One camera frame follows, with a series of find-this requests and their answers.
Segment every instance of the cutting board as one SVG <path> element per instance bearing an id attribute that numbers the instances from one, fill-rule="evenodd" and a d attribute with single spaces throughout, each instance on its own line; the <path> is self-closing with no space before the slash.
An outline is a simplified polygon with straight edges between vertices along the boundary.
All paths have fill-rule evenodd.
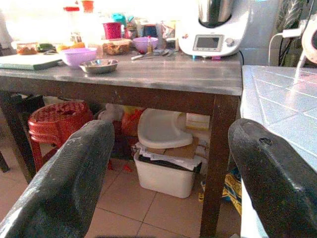
<path id="1" fill-rule="evenodd" d="M 57 66 L 59 61 L 61 61 L 59 54 L 11 55 L 0 57 L 0 68 L 39 70 Z"/>

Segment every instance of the white cable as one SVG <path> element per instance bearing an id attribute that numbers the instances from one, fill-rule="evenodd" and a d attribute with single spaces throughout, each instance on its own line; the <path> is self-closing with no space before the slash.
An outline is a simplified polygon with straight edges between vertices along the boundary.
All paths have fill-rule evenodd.
<path id="1" fill-rule="evenodd" d="M 270 66 L 269 63 L 270 63 L 270 58 L 271 58 L 271 44 L 272 44 L 272 41 L 273 41 L 275 36 L 283 36 L 283 33 L 275 34 L 274 36 L 272 36 L 271 40 L 269 41 L 269 46 L 268 46 L 268 66 Z"/>

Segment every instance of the appliance knob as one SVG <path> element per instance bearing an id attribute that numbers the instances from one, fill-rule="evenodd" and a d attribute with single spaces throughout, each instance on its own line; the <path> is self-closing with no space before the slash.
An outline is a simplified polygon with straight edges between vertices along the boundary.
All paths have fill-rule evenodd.
<path id="1" fill-rule="evenodd" d="M 234 45 L 234 40 L 232 38 L 227 38 L 225 42 L 227 43 L 228 47 L 231 47 Z"/>

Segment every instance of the tiled surface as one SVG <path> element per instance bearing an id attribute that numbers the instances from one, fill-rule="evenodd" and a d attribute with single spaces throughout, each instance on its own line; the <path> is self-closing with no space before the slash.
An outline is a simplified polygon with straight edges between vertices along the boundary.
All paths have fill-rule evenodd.
<path id="1" fill-rule="evenodd" d="M 43 150 L 51 147 L 45 145 Z M 0 220 L 23 193 L 27 184 L 9 143 L 0 141 L 0 150 L 14 172 L 0 172 Z M 107 171 L 99 202 L 87 238 L 96 236 L 131 236 L 156 238 L 197 238 L 202 203 L 200 179 L 196 179 L 190 197 L 181 199 L 141 188 L 133 161 L 111 159 L 114 170 Z M 127 164 L 132 172 L 123 170 Z M 233 205 L 221 205 L 217 237 L 229 238 L 240 233 L 241 218 Z"/>
<path id="2" fill-rule="evenodd" d="M 299 76 L 295 72 L 287 67 L 244 66 L 241 117 L 286 139 L 317 172 L 317 69 L 302 68 Z M 241 235 L 267 237 L 244 187 L 242 191 Z"/>

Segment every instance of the purple bowl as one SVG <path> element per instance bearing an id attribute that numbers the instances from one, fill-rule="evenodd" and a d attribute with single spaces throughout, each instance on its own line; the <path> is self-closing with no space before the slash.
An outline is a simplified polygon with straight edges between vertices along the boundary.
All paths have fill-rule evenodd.
<path id="1" fill-rule="evenodd" d="M 155 49 L 158 46 L 158 38 L 151 37 L 151 43 L 153 46 L 153 49 Z M 133 39 L 133 43 L 135 48 L 140 52 L 140 53 L 146 53 L 148 51 L 148 38 L 147 37 L 138 37 Z"/>
<path id="2" fill-rule="evenodd" d="M 59 52 L 61 59 L 71 68 L 79 68 L 85 61 L 96 59 L 97 48 L 76 48 Z"/>

